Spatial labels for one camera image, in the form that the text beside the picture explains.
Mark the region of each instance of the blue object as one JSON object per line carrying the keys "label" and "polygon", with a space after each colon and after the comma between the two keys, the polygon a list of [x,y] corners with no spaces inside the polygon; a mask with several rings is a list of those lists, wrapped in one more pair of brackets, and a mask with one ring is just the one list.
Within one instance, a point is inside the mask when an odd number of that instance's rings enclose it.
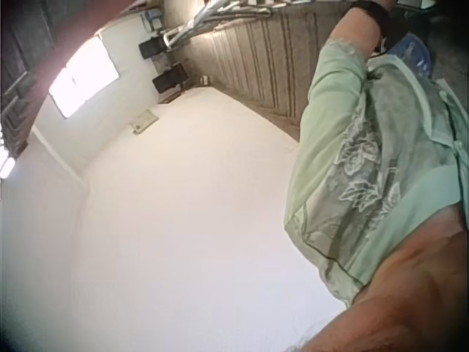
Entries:
{"label": "blue object", "polygon": [[412,33],[407,33],[388,54],[396,55],[409,66],[415,68],[420,76],[430,77],[432,59],[424,42]]}

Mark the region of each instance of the sleeve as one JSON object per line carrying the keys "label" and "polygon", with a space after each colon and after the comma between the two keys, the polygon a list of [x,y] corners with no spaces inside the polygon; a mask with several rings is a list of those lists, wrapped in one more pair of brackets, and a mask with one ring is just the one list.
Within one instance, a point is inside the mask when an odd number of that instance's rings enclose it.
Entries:
{"label": "sleeve", "polygon": [[287,197],[285,224],[317,189],[333,163],[358,106],[366,65],[343,40],[330,39],[320,52],[300,124],[300,146]]}

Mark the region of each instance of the bright window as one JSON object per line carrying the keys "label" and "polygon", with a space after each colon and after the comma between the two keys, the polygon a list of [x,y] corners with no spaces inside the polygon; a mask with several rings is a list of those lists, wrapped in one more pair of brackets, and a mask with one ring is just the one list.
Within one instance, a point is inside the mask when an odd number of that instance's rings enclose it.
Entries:
{"label": "bright window", "polygon": [[103,41],[93,37],[73,55],[52,83],[49,92],[65,117],[119,78]]}

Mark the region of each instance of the fabric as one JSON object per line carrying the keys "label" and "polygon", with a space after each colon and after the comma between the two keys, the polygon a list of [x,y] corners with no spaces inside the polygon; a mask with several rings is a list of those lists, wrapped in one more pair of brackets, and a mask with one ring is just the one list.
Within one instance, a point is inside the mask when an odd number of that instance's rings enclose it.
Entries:
{"label": "fabric", "polygon": [[433,213],[462,200],[468,214],[467,114],[446,85],[395,56],[367,67],[329,41],[300,132],[285,227],[347,305]]}

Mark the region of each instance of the wristwatch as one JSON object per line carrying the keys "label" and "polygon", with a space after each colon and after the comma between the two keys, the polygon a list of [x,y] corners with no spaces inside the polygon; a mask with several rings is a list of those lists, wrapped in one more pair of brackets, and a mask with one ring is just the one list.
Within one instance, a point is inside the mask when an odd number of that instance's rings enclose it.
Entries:
{"label": "wristwatch", "polygon": [[391,18],[389,12],[383,6],[374,1],[358,0],[352,3],[349,10],[357,7],[365,11],[368,16],[374,19],[380,27],[381,37],[384,39],[388,36]]}

